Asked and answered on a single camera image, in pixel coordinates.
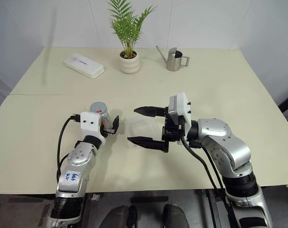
white wall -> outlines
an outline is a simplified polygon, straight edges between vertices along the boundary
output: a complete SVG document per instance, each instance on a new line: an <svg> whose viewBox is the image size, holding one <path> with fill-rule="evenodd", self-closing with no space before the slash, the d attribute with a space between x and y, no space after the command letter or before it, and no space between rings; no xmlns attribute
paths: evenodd
<svg viewBox="0 0 288 228"><path fill-rule="evenodd" d="M288 97L288 0L132 0L158 5L140 48L240 48L277 104ZM0 0L0 78L13 88L43 46L120 47L107 0Z"/></svg>

